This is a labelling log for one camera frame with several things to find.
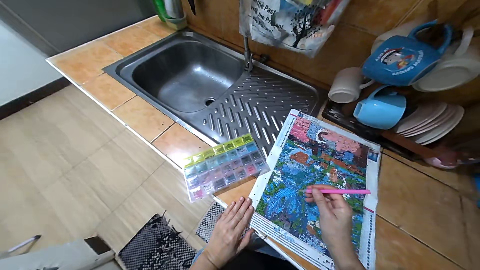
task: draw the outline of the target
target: stainless steel sink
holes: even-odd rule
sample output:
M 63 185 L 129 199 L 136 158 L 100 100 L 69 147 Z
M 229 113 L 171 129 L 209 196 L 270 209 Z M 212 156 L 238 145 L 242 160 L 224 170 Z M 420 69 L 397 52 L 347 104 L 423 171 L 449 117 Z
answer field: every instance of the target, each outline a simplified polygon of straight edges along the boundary
M 190 30 L 104 71 L 210 145 L 253 133 L 268 155 L 290 109 L 316 115 L 327 91 L 253 61 Z

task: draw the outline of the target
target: blue mug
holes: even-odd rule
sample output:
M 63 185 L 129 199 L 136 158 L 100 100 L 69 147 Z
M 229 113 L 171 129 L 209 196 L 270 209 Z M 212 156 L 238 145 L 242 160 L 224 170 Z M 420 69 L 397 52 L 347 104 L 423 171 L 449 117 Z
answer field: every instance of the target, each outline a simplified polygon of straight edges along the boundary
M 420 30 L 435 24 L 436 20 L 415 27 L 408 37 L 393 36 L 384 41 L 363 64 L 363 75 L 393 86 L 409 86 L 422 78 L 437 65 L 452 40 L 449 25 L 445 25 L 444 42 L 439 49 L 415 37 Z
M 353 116 L 367 126 L 379 129 L 394 127 L 403 116 L 407 99 L 397 92 L 385 96 L 376 94 L 388 86 L 381 86 L 371 93 L 368 98 L 357 103 Z

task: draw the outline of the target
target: tiled countertop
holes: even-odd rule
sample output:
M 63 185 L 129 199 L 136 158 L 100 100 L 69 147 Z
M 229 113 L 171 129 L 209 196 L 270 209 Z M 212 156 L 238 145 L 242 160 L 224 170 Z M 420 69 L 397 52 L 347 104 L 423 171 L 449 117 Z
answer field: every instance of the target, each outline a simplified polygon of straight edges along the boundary
M 48 62 L 179 169 L 183 158 L 208 144 L 102 71 L 173 32 L 154 16 Z M 291 72 L 274 62 L 269 65 Z M 228 204 L 248 196 L 254 183 L 251 179 L 217 197 Z M 411 162 L 385 150 L 379 176 L 377 269 L 478 269 L 480 210 L 469 198 L 472 193 L 467 176 Z M 306 269 L 315 269 L 286 252 Z

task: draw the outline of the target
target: bead storage compartment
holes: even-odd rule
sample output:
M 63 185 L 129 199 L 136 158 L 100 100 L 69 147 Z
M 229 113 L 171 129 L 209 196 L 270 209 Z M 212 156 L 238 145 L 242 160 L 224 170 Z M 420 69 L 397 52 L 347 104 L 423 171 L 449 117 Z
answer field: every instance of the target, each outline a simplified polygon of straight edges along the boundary
M 188 157 L 184 164 L 191 202 L 270 170 L 250 133 Z

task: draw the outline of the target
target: gray wall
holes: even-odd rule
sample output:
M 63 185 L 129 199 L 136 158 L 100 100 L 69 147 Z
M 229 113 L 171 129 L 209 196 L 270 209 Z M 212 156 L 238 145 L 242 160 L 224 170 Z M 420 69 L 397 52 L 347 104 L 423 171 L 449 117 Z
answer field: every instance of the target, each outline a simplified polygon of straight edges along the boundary
M 61 78 L 45 58 L 0 21 L 0 106 Z
M 49 56 L 154 14 L 152 0 L 0 0 L 0 18 Z

